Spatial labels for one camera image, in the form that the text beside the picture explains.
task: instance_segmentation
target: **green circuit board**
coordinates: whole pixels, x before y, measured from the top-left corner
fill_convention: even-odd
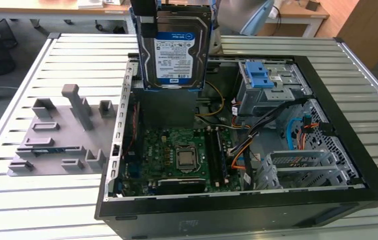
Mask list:
[[[241,190],[238,175],[229,176],[229,184],[214,186],[210,183],[209,157],[205,141],[205,129],[147,129],[143,140],[143,162],[141,178],[131,180],[137,196],[147,196],[149,183],[163,179],[206,179],[206,192],[230,192]],[[221,130],[223,149],[233,147],[231,132]],[[182,171],[178,168],[178,151],[191,149],[197,154],[197,169]]]

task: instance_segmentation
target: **metal slatted table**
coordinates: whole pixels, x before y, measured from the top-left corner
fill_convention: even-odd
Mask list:
[[[343,43],[333,39],[225,36],[226,54],[303,55],[334,96],[378,165],[378,80]],[[94,219],[101,175],[9,177],[37,97],[69,105],[63,84],[78,84],[90,104],[119,103],[127,53],[138,52],[134,35],[62,34],[49,39],[0,119],[0,238],[119,239]],[[265,231],[217,239],[378,239],[378,208],[359,211],[326,227]]]

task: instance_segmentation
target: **hard drive label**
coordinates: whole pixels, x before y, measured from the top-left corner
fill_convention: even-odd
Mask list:
[[[154,40],[157,77],[162,84],[187,84],[193,78],[194,32],[159,32]]]

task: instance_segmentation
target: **hard drive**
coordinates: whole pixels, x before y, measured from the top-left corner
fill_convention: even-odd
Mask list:
[[[145,89],[202,90],[213,25],[210,7],[163,4],[157,23],[155,38],[143,37],[138,28]]]

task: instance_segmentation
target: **blue drive bay latch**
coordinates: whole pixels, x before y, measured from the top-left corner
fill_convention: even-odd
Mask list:
[[[251,81],[253,88],[271,89],[275,85],[269,77],[269,70],[263,66],[262,62],[247,61],[245,63],[246,73]]]

